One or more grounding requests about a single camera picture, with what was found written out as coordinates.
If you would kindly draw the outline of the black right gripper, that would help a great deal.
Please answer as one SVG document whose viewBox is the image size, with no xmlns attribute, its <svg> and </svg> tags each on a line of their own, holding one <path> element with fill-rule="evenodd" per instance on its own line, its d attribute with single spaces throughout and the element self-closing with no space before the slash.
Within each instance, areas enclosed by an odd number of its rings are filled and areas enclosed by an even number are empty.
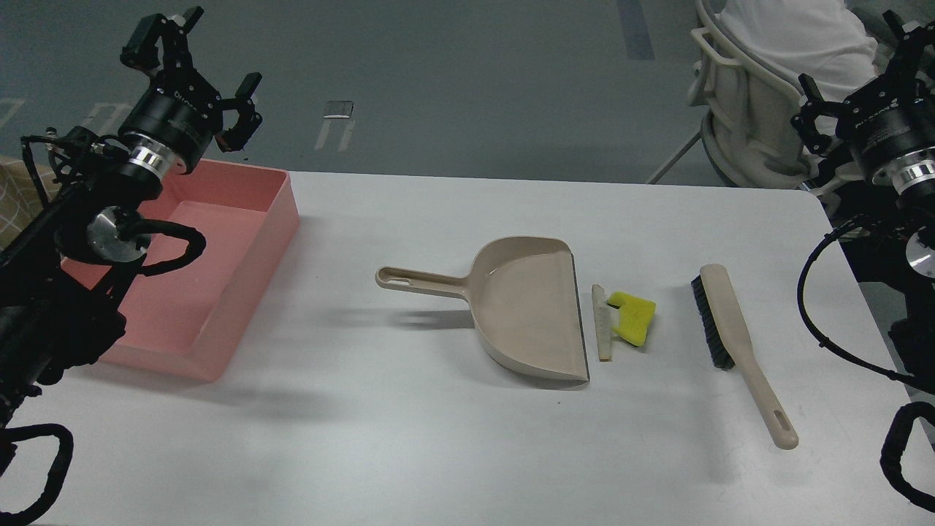
<svg viewBox="0 0 935 526">
<path fill-rule="evenodd" d="M 933 96 L 916 75 L 933 76 L 933 21 L 906 29 L 895 11 L 882 17 L 897 39 L 884 73 L 845 97 L 825 99 L 808 74 L 797 80 L 804 103 L 791 118 L 805 153 L 832 156 L 833 173 L 842 180 L 862 177 L 868 184 L 933 183 Z M 836 128 L 819 131 L 818 118 L 831 118 Z"/>
</svg>

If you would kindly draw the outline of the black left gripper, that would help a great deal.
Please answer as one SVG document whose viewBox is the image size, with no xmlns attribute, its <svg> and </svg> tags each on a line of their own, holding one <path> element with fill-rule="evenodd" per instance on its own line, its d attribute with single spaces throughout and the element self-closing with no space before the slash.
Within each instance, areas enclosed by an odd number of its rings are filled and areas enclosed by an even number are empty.
<svg viewBox="0 0 935 526">
<path fill-rule="evenodd" d="M 191 7 L 172 17 L 146 16 L 120 54 L 124 66 L 142 72 L 150 83 L 119 135 L 137 134 L 168 147 L 185 174 L 196 169 L 213 138 L 221 152 L 240 152 L 263 123 L 253 100 L 261 73 L 248 73 L 234 96 L 224 99 L 194 66 L 188 34 L 204 12 L 203 7 Z M 234 111 L 237 119 L 225 129 L 226 111 Z"/>
</svg>

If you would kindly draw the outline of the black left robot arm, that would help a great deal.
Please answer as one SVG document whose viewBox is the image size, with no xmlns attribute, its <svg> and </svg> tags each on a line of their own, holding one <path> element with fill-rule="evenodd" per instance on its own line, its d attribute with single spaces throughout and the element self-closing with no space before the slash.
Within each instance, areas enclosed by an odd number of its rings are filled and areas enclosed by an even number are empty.
<svg viewBox="0 0 935 526">
<path fill-rule="evenodd" d="M 167 175 L 191 174 L 211 143 L 240 152 L 263 122 L 253 102 L 261 74 L 247 74 L 225 99 L 194 66 L 188 37 L 203 12 L 137 24 L 120 60 L 149 84 L 116 133 L 77 126 L 20 138 L 41 208 L 2 250 L 2 468 L 20 442 L 54 438 L 58 449 L 37 499 L 3 512 L 4 525 L 30 525 L 49 511 L 75 448 L 57 423 L 11 427 L 16 410 L 126 334 L 119 309 L 137 277 L 174 272 L 206 250 L 203 233 L 144 217 L 140 206 L 160 196 Z"/>
</svg>

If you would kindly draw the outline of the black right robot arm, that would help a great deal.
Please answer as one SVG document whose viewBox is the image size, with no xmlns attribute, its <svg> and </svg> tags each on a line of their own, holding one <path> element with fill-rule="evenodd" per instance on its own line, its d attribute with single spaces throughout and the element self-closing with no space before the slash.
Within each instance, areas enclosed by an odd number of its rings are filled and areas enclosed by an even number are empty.
<svg viewBox="0 0 935 526">
<path fill-rule="evenodd" d="M 809 254 L 797 282 L 799 316 L 819 346 L 915 392 L 933 393 L 933 23 L 884 21 L 894 50 L 884 71 L 841 102 L 824 99 L 809 75 L 792 117 L 806 150 L 819 156 L 818 191 L 844 190 L 844 218 Z M 818 257 L 842 242 L 859 283 L 899 293 L 905 317 L 888 330 L 903 370 L 855 356 L 812 321 L 805 284 Z"/>
</svg>

